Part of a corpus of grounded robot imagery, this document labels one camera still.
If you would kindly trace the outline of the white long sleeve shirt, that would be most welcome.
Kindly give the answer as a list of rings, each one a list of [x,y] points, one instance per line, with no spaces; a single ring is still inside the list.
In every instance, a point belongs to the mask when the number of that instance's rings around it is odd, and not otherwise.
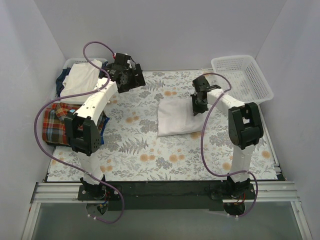
[[[162,99],[157,110],[158,136],[173,136],[199,132],[203,129],[205,113],[193,114],[190,98]]]

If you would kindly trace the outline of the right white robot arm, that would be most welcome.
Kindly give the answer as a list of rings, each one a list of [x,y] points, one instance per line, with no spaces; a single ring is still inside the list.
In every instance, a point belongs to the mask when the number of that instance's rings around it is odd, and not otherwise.
[[[207,74],[202,74],[192,81],[194,93],[192,113],[194,116],[206,113],[208,116],[214,108],[221,111],[228,119],[228,136],[233,144],[233,158],[229,173],[224,174],[223,193],[232,199],[242,196],[250,188],[250,172],[253,151],[264,135],[258,105],[254,102],[244,103],[228,95],[228,88],[209,84]]]

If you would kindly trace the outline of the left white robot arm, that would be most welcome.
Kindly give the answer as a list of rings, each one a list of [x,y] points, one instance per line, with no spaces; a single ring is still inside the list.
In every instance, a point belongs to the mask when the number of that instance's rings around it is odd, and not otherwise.
[[[76,152],[84,170],[84,177],[80,181],[85,192],[95,200],[103,199],[107,193],[107,187],[100,183],[105,181],[105,175],[96,157],[102,144],[99,118],[115,93],[125,93],[146,85],[140,64],[136,64],[126,53],[116,53],[114,62],[108,64],[105,70],[110,76],[108,85],[89,96],[75,113],[69,113],[64,119],[68,144]]]

